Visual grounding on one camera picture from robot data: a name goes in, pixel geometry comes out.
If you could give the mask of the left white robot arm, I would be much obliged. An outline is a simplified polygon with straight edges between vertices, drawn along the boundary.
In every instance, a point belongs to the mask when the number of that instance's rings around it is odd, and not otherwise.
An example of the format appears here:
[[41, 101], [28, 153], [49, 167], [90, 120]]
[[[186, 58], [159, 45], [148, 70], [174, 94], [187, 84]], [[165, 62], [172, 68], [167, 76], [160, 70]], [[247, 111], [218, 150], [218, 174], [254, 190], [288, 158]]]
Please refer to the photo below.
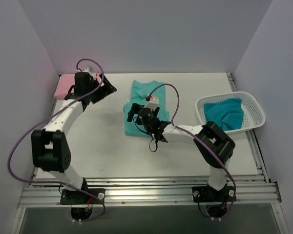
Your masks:
[[60, 110], [42, 129], [31, 134], [34, 166], [50, 173], [71, 190], [71, 199], [77, 204], [86, 203], [89, 192], [85, 178], [71, 166], [66, 134], [90, 103], [95, 104], [116, 91], [104, 74], [77, 72]]

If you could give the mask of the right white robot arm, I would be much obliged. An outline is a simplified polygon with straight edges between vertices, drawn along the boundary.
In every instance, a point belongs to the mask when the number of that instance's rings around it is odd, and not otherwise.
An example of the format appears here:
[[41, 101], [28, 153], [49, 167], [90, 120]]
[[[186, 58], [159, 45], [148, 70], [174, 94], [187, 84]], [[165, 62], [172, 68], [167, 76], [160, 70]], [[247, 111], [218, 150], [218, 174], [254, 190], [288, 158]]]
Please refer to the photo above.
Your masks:
[[228, 183], [228, 163], [235, 148], [234, 141], [214, 122], [205, 125], [175, 125], [160, 116], [158, 103], [128, 103], [124, 106], [125, 123], [133, 126], [155, 143], [182, 142], [195, 145], [205, 162], [210, 166], [207, 195], [219, 201], [225, 195]]

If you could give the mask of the white perforated plastic basket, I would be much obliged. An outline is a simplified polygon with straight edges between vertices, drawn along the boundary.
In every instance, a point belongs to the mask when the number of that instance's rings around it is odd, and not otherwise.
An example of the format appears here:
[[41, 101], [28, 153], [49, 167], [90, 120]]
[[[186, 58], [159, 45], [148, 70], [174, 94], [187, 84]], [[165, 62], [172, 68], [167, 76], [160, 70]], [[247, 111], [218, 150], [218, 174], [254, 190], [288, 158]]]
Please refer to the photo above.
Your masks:
[[195, 111], [201, 124], [215, 122], [227, 134], [263, 126], [266, 116], [258, 101], [247, 92], [232, 92], [197, 100]]

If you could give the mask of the dark teal t shirt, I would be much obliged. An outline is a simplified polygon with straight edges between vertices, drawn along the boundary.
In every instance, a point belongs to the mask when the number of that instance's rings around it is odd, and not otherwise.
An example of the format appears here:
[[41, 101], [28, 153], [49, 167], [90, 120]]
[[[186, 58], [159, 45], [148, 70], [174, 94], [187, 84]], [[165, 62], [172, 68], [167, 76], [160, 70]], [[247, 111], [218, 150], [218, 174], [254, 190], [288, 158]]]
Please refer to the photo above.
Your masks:
[[242, 127], [244, 111], [240, 98], [229, 98], [218, 103], [205, 103], [206, 122], [212, 121], [223, 131], [237, 130]]

